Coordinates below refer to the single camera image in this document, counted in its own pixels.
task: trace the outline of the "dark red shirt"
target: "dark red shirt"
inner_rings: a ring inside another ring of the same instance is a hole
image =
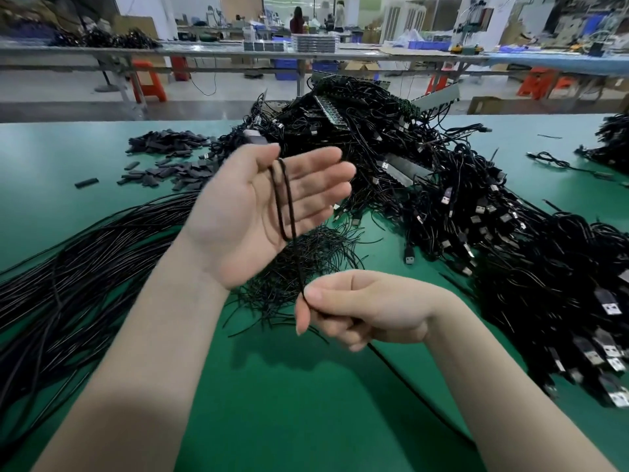
[[[304,32],[304,19],[299,18],[299,21],[297,21],[297,18],[295,17],[291,19],[291,33],[303,34],[303,32]]]

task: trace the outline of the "concrete floor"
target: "concrete floor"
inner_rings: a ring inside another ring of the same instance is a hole
[[[387,77],[389,91],[405,99],[426,93],[429,77]],[[169,102],[149,100],[147,119],[241,119],[251,103],[266,89],[267,100],[289,101],[296,95],[295,81],[278,81],[274,75],[247,79],[239,73],[194,73],[192,82],[171,82],[165,86]],[[118,92],[97,93],[105,84],[100,72],[59,73],[52,71],[0,71],[0,122],[117,121],[132,119]],[[571,89],[556,90],[551,100],[533,102],[516,96],[520,83],[506,77],[464,78],[461,102],[451,114],[465,114],[474,96],[492,95],[505,99],[506,113],[557,112]],[[127,89],[130,98],[133,92]],[[582,96],[574,112],[613,112],[625,93],[605,90],[601,101],[596,94]]]

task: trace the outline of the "person's left hand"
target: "person's left hand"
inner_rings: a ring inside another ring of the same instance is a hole
[[[234,152],[200,193],[181,231],[195,261],[225,288],[242,285],[286,246],[279,231],[269,166],[273,165],[288,238],[286,186],[279,145],[245,145]],[[326,147],[284,159],[297,235],[328,219],[333,205],[352,191],[356,168],[339,162],[341,150]]]

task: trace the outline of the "hand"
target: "hand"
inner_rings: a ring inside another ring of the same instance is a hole
[[[198,255],[200,268],[223,287],[242,285],[286,246],[279,231],[269,166],[273,165],[286,235],[291,238],[286,186],[277,162],[279,145],[236,150],[200,193],[181,231]],[[341,150],[326,147],[284,160],[297,235],[328,219],[333,205],[352,191],[356,168],[340,162]]]
[[[317,278],[295,304],[297,334],[312,322],[351,351],[376,339],[424,341],[427,320],[457,297],[436,285],[369,270],[347,270]]]

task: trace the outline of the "green table surface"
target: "green table surface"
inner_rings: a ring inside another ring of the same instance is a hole
[[[451,116],[455,127],[482,122],[492,133],[473,134],[474,149],[508,174],[507,186],[550,211],[548,199],[567,211],[629,229],[629,190],[580,172],[558,171],[524,157],[547,150],[574,166],[607,171],[572,152],[597,144],[600,115]],[[127,138],[148,130],[190,129],[226,133],[234,121],[45,123],[0,125],[0,269],[75,234],[122,208],[170,193],[116,185],[128,158]],[[560,140],[537,134],[562,136]],[[149,167],[154,158],[134,157]],[[76,190],[74,182],[100,183]],[[627,179],[617,175],[618,181]],[[366,268],[452,286],[438,262],[402,262],[403,240],[365,216]],[[224,315],[233,308],[228,307]],[[251,320],[241,311],[217,329],[195,397],[177,470],[483,470],[480,457],[442,425],[369,350],[350,354],[292,328],[253,328],[229,339]],[[520,360],[505,337],[490,326]],[[422,345],[378,343],[383,354],[441,410],[468,433],[441,374]],[[629,471],[629,412],[603,408],[582,389],[556,378],[558,405],[621,470]],[[27,470],[67,413],[69,405],[27,441],[7,470]]]

